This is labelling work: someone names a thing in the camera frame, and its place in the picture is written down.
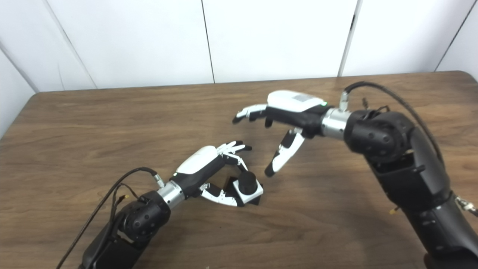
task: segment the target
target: black finger segment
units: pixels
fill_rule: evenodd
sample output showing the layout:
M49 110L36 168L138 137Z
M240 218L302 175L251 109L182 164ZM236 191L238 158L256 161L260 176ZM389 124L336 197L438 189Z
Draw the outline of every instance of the black finger segment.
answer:
M290 148L292 146L292 143L294 142L295 135L295 133L288 131L282 139L281 145L286 148Z
M242 119L244 119L244 117L234 117L234 119L232 119L232 124L238 124Z
M269 118L266 118L266 121L264 122L264 127L270 128L272 126L272 120Z
M272 168L272 162L270 162L269 165L266 167L266 169L264 170L264 174L266 174L266 176L269 178L275 174L274 169Z

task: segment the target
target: black base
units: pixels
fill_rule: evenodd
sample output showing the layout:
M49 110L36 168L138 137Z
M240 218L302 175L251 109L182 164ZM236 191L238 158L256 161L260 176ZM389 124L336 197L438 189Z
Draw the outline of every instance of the black base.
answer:
M236 181L238 178L235 178L235 177L230 177L227 181L226 181L226 185L224 186L224 191L226 193L228 193L229 195L233 196L234 198L236 198L236 201L238 203L238 207L244 207L244 203L242 202L242 199L240 198L238 192L236 191L236 188L234 187L233 185L233 182ZM249 202L247 203L250 203L250 204L253 204L253 205L259 205L259 201L261 200L261 196L262 195L259 195L258 197L250 200Z

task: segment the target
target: black cable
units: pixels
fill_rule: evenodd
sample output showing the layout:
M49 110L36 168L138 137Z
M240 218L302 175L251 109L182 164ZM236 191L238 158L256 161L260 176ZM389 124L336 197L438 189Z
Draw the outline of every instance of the black cable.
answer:
M411 105L409 105L402 97L400 97L398 94L394 93L393 91L391 91L390 89L388 89L387 87L385 87L383 85L373 83L373 82L369 82L369 81L360 81L360 82L353 83L351 85L348 85L344 89L344 91L346 93L350 94L350 92L353 89L356 89L356 88L359 88L359 87L365 87L365 86L369 86L369 87L381 90L381 91L385 92L386 94L390 95L392 98L394 98L399 104L401 104L413 116L413 118L417 121L418 125L423 129L423 131L425 132L425 135L428 137L428 140L432 144L433 149L435 150L435 153L436 153L436 157L438 158L438 160L442 163L443 167L445 168L445 162L443 161L442 152L441 152L440 147L438 146L438 143L437 143L435 137L433 136L432 132L430 132L430 130L426 126L426 123L422 120L422 118L418 115L418 113L413 109L413 107Z
M101 201L99 202L98 206L94 209L93 213L91 213L90 217L87 219L87 221L85 222L85 224L83 225L83 227L80 229L80 232L78 233L78 235L76 236L76 238L73 240L73 243L71 244L71 246L68 248L68 250L66 251L65 255L63 255L63 257L61 258L60 262L58 263L58 265L56 266L56 269L60 269L61 266L63 265L63 263L65 262L66 258L68 257L68 255L70 255L71 251L73 250L73 248L76 246L76 244L78 243L78 241L80 240L81 236L83 235L83 233L85 232L85 230L88 228L88 226L90 225L91 221L93 220L93 218L96 216L96 214L98 213L98 211L100 210L100 208L104 205L104 203L106 202L106 200L108 199L108 197L111 195L111 193L123 182L123 180L125 178L127 178L127 176L133 174L133 173L136 173L138 171L145 171L145 172L149 172L152 176L155 176L157 175L157 172L154 171L153 169L151 168L148 168L148 167L138 167L138 168L135 168L129 172L127 172L126 174L124 174L120 179L118 179L115 184L113 184L113 186L111 187L111 189L109 189L109 191L106 193L105 197L103 197L103 199L101 199Z
M90 264L88 264L85 269L89 269L91 268L91 266L93 265L93 262L98 258L98 255L100 254L100 252L103 250L103 247L106 245L106 241L108 239L108 236L110 236L112 230L113 230L113 224L114 224L114 218L115 218L115 215L116 215L116 209L118 207L118 204L122 201L121 200L117 200L116 199L116 193L118 192L118 189L121 187L121 186L125 186L126 188L128 188L130 190L130 192L132 193L132 195L138 199L138 196L136 195L136 193L133 191L133 189L124 184L124 183L120 183L116 188L115 188L115 191L113 192L113 196L112 196L112 204L111 204L111 211L110 211L110 214L109 214L109 220L108 220L108 226L106 228L106 231L105 233L103 234L103 237L101 238L99 244L98 244L98 247L97 249L95 250L95 253L93 254L92 256L92 259L90 261Z

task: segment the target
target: robot finger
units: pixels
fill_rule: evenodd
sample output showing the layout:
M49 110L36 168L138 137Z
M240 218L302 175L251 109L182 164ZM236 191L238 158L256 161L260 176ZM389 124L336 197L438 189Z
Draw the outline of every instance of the robot finger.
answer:
M277 173L289 159L298 151L305 138L301 135L302 129L295 128L289 130L279 145L279 149L275 152L272 161L266 167L264 173L268 177L272 177Z
M255 121L256 119L259 119L259 118L264 118L266 116L265 115L266 108L267 108L267 104L257 104L257 105L248 106L236 114L236 117L234 117L234 119L232 120L232 123L233 124L239 123L244 118L252 119L252 121Z

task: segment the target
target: robot fingertip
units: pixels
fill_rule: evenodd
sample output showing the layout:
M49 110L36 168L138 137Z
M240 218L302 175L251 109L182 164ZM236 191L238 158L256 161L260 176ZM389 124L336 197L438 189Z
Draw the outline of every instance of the robot fingertip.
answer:
M242 117L240 117L240 118L234 117L234 119L232 119L232 124L237 124L237 123L239 123L241 120L242 120Z
M264 174L268 177L268 178L271 178L275 172L274 172L274 169L272 169L272 163L270 163L266 169L264 170Z

